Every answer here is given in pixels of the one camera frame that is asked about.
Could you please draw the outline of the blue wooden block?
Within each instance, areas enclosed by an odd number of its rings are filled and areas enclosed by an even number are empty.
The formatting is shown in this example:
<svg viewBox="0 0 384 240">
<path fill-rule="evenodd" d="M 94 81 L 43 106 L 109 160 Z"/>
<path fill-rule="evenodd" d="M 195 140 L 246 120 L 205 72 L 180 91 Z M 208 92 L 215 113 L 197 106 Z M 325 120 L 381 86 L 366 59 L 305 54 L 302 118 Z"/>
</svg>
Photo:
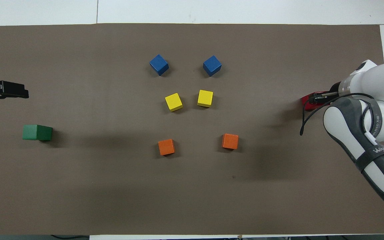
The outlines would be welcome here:
<svg viewBox="0 0 384 240">
<path fill-rule="evenodd" d="M 211 56 L 209 59 L 203 62 L 203 69 L 209 77 L 218 73 L 221 70 L 222 64 L 216 56 Z"/>
<path fill-rule="evenodd" d="M 169 70 L 168 62 L 160 54 L 151 59 L 149 64 L 159 76 L 162 76 L 167 70 Z"/>
</svg>

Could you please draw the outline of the orange wooden block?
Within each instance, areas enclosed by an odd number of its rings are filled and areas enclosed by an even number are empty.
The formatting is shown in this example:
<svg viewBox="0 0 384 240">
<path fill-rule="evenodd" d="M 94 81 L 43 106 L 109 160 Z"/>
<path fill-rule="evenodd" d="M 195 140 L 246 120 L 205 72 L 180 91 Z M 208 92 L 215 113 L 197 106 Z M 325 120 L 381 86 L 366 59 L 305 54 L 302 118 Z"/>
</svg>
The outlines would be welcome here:
<svg viewBox="0 0 384 240">
<path fill-rule="evenodd" d="M 237 149 L 239 145 L 239 136 L 225 133 L 222 136 L 222 148 L 224 149 Z"/>
<path fill-rule="evenodd" d="M 175 153 L 175 145 L 172 139 L 166 139 L 158 142 L 159 152 L 161 156 Z"/>
</svg>

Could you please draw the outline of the brown table mat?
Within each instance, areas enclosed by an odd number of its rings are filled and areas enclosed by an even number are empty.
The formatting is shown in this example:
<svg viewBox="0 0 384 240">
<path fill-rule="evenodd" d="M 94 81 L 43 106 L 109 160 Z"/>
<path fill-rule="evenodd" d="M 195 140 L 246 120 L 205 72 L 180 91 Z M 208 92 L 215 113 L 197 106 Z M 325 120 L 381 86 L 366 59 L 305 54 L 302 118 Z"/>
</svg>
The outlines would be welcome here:
<svg viewBox="0 0 384 240">
<path fill-rule="evenodd" d="M 384 201 L 324 112 L 299 135 L 300 98 L 367 59 L 384 61 L 378 25 L 0 26 L 0 80 L 30 95 L 0 100 L 0 234 L 384 233 Z"/>
</svg>

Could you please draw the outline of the yellow wooden block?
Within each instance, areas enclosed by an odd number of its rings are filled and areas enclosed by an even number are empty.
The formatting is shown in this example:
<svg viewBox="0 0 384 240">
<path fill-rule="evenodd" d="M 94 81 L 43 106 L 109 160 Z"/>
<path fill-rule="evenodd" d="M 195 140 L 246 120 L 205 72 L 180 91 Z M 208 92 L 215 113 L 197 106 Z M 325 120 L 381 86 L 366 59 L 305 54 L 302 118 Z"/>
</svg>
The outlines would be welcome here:
<svg viewBox="0 0 384 240">
<path fill-rule="evenodd" d="M 206 91 L 201 89 L 198 94 L 197 105 L 209 108 L 212 105 L 212 98 L 213 98 L 212 91 Z"/>
<path fill-rule="evenodd" d="M 170 112 L 174 112 L 183 108 L 183 103 L 178 93 L 174 93 L 172 95 L 165 97 L 165 101 L 167 103 L 167 106 Z"/>
</svg>

